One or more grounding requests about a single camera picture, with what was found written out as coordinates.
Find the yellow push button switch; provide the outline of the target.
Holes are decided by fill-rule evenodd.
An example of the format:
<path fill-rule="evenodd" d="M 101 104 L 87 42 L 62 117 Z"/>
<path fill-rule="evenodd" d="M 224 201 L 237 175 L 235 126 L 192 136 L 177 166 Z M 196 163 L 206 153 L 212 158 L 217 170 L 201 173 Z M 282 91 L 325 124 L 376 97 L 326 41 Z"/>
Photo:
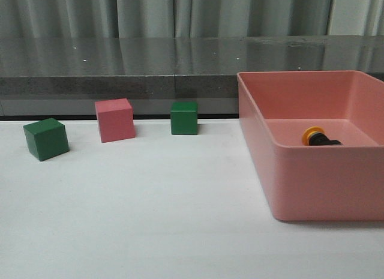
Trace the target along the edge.
<path fill-rule="evenodd" d="M 302 135 L 302 143 L 305 146 L 341 146 L 342 143 L 339 140 L 329 139 L 324 129 L 318 126 L 312 126 L 306 129 Z"/>

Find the right green cube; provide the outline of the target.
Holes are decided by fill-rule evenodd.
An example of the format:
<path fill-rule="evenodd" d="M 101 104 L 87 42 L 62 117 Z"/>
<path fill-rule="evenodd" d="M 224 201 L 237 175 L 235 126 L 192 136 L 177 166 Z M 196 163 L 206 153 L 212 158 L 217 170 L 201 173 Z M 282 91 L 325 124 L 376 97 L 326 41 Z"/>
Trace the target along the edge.
<path fill-rule="evenodd" d="M 170 110 L 172 135 L 197 135 L 196 102 L 174 102 Z"/>

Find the green cube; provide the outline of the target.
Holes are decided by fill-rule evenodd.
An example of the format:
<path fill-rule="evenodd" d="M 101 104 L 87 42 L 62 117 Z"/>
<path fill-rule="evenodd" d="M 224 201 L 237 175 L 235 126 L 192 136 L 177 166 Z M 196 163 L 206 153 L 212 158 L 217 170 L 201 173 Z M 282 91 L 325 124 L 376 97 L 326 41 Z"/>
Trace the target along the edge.
<path fill-rule="evenodd" d="M 170 110 L 172 135 L 197 135 L 196 102 L 174 102 Z"/>
<path fill-rule="evenodd" d="M 70 150 L 65 125 L 54 118 L 23 126 L 29 152 L 45 161 Z"/>

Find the pink cube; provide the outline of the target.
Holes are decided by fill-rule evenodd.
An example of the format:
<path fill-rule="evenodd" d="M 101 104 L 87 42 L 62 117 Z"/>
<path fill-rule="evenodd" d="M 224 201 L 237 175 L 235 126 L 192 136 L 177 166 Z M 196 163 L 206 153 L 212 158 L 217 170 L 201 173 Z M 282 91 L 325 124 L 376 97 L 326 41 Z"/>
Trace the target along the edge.
<path fill-rule="evenodd" d="M 126 98 L 95 102 L 102 143 L 135 138 L 133 108 Z"/>

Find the grey stone counter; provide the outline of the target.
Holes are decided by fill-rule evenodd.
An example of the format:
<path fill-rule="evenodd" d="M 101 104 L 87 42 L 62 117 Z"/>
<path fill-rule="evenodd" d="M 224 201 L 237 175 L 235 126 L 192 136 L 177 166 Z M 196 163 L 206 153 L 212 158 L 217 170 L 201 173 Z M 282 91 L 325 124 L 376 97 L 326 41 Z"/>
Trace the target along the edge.
<path fill-rule="evenodd" d="M 139 118 L 196 100 L 205 116 L 238 112 L 243 71 L 360 70 L 383 78 L 383 37 L 6 38 L 1 117 L 87 118 L 127 98 Z"/>

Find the left green cube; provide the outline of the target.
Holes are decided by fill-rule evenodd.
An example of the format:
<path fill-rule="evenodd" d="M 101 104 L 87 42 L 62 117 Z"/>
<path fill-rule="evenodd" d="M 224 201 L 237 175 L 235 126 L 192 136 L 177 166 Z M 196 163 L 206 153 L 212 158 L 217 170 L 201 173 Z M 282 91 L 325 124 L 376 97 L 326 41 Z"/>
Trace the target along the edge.
<path fill-rule="evenodd" d="M 70 150 L 65 125 L 54 118 L 23 126 L 29 152 L 45 161 Z"/>

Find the pink plastic bin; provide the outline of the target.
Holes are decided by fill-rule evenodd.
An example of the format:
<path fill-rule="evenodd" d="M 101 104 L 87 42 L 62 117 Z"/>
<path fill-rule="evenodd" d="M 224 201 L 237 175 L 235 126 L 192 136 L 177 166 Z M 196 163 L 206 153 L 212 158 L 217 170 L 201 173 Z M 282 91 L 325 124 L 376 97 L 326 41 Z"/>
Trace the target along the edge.
<path fill-rule="evenodd" d="M 240 72 L 239 118 L 273 216 L 383 220 L 383 82 L 361 71 Z M 305 146 L 318 126 L 342 145 Z"/>

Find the grey curtain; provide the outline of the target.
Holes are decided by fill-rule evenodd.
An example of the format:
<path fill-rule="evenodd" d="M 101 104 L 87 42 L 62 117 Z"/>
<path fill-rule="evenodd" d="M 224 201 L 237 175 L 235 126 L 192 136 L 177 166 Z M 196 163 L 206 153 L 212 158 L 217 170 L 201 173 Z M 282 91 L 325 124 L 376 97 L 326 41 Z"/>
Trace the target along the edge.
<path fill-rule="evenodd" d="M 383 0 L 1 0 L 2 38 L 381 34 Z"/>

